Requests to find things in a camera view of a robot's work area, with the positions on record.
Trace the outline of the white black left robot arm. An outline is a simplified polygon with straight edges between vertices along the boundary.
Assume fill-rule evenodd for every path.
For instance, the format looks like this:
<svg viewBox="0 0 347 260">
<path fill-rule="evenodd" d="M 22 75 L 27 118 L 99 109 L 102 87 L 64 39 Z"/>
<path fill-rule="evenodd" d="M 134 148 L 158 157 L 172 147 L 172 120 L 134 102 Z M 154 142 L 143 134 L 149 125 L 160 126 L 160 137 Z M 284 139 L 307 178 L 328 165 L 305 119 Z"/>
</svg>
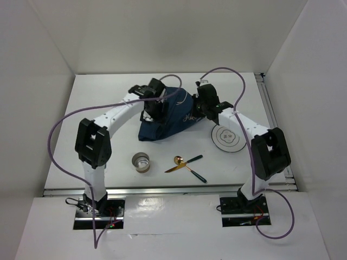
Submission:
<svg viewBox="0 0 347 260">
<path fill-rule="evenodd" d="M 107 191 L 105 187 L 105 168 L 112 154 L 111 137 L 130 118 L 138 113 L 151 120 L 164 118 L 168 104 L 162 98 L 168 91 L 161 81 L 152 79 L 148 85 L 135 85 L 129 89 L 120 105 L 113 106 L 106 113 L 93 120 L 83 119 L 79 123 L 75 151 L 82 162 L 85 186 L 83 200 L 95 216 L 107 210 Z"/>
</svg>

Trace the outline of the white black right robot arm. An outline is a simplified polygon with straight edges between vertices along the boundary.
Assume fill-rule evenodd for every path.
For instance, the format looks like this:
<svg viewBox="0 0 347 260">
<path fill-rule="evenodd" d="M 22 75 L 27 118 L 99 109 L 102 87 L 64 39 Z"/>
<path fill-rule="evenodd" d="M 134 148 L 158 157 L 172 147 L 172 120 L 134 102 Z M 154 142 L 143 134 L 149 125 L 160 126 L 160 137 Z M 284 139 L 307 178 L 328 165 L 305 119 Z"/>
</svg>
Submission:
<svg viewBox="0 0 347 260">
<path fill-rule="evenodd" d="M 220 102 L 212 90 L 199 90 L 192 98 L 194 116 L 206 117 L 245 137 L 251 177 L 237 191 L 235 206 L 242 212 L 249 212 L 268 188 L 272 177 L 291 163 L 284 133 L 277 127 L 269 129 L 254 122 L 228 102 Z"/>
</svg>

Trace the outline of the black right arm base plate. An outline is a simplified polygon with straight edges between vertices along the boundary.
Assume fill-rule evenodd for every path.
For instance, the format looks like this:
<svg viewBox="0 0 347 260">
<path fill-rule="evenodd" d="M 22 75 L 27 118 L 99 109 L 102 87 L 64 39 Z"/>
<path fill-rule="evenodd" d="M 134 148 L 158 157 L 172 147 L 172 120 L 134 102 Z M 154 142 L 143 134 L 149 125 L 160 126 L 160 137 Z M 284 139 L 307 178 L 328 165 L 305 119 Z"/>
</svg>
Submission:
<svg viewBox="0 0 347 260">
<path fill-rule="evenodd" d="M 264 214 L 268 213 L 265 196 L 247 201 L 239 197 L 221 197 L 220 204 L 216 207 L 223 215 Z"/>
</svg>

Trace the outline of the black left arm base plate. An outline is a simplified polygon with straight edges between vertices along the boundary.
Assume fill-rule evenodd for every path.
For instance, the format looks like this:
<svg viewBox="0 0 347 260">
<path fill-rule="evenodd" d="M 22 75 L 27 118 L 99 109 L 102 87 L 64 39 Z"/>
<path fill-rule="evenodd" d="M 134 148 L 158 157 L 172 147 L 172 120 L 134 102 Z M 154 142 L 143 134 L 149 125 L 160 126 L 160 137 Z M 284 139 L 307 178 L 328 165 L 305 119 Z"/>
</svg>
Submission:
<svg viewBox="0 0 347 260">
<path fill-rule="evenodd" d="M 117 219 L 124 216 L 125 200 L 124 199 L 109 199 L 97 204 L 94 210 L 95 218 Z M 92 218 L 92 206 L 83 200 L 77 203 L 75 217 L 77 219 Z"/>
</svg>

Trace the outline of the blue cloth with gold script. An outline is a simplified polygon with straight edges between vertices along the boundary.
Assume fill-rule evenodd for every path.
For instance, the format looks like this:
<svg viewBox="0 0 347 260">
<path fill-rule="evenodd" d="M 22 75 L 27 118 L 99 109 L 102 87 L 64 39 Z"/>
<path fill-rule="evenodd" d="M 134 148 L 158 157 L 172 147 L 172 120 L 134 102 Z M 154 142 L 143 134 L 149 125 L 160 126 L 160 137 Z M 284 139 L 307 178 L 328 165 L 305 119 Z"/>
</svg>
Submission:
<svg viewBox="0 0 347 260">
<path fill-rule="evenodd" d="M 182 132 L 200 122 L 202 118 L 192 116 L 192 96 L 182 88 L 175 96 L 168 98 L 168 113 L 163 123 L 142 122 L 139 141 L 159 141 Z"/>
</svg>

